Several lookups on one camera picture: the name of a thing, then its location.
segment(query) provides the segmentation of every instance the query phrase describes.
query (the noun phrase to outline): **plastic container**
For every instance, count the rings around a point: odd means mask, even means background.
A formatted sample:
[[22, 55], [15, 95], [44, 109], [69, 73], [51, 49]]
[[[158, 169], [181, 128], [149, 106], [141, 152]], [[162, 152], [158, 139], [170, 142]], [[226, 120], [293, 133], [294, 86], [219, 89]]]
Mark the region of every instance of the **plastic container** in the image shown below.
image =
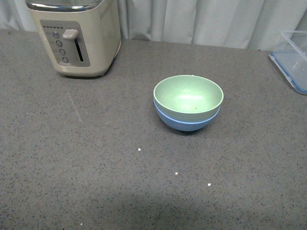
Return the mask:
[[153, 103], [155, 105], [155, 108], [157, 109], [158, 115], [161, 118], [161, 120], [166, 123], [168, 126], [179, 130], [179, 131], [195, 131], [201, 128], [204, 128], [206, 125], [208, 125], [219, 113], [220, 108], [215, 112], [215, 114], [210, 117], [207, 120], [200, 121], [200, 122], [183, 122], [183, 121], [177, 121], [175, 119], [172, 119], [171, 117], [165, 115], [157, 106], [157, 103], [155, 99], [153, 100]]
[[282, 31], [281, 35], [269, 56], [290, 84], [307, 94], [307, 31]]

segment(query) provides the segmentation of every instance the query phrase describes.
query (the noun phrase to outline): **toaster control panel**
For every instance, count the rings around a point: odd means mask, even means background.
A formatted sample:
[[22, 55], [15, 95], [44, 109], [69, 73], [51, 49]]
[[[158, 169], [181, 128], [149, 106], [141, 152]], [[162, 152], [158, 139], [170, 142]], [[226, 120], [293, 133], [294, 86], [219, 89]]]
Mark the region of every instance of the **toaster control panel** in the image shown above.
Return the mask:
[[70, 21], [41, 20], [42, 28], [59, 65], [89, 67], [80, 24]]

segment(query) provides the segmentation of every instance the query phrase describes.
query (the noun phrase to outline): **green bowl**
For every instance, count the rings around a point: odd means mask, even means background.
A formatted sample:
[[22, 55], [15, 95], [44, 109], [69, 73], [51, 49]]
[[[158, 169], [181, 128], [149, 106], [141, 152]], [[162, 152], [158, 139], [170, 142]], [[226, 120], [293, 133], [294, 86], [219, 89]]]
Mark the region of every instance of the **green bowl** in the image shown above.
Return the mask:
[[215, 82], [193, 75], [179, 75], [159, 82], [153, 90], [159, 109], [172, 119], [200, 122], [219, 109], [224, 94]]

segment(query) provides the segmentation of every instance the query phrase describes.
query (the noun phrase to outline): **blue bowl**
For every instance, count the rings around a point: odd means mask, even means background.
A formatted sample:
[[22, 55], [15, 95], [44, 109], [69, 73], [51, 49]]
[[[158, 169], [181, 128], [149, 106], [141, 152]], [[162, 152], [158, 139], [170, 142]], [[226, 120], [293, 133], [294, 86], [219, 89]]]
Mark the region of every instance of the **blue bowl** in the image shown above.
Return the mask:
[[214, 118], [215, 116], [219, 113], [220, 108], [216, 111], [216, 113], [210, 117], [207, 120], [200, 121], [200, 122], [183, 122], [183, 121], [177, 121], [175, 119], [172, 119], [171, 117], [165, 115], [157, 106], [157, 103], [155, 99], [153, 100], [153, 103], [155, 105], [155, 108], [158, 112], [159, 117], [161, 118], [164, 123], [166, 123], [168, 126], [180, 130], [180, 131], [195, 131], [201, 128], [204, 128], [206, 125], [208, 125]]

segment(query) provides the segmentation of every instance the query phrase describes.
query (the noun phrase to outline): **toaster slot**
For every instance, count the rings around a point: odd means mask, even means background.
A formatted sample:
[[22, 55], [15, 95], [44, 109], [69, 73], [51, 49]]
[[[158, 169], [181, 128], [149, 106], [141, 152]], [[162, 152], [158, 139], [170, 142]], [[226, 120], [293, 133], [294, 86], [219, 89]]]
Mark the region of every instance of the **toaster slot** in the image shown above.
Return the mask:
[[76, 44], [76, 48], [77, 48], [77, 51], [78, 51], [78, 54], [79, 54], [80, 61], [83, 62], [83, 57], [82, 57], [82, 53], [81, 53], [80, 46], [79, 46], [77, 38], [75, 39], [75, 44]]

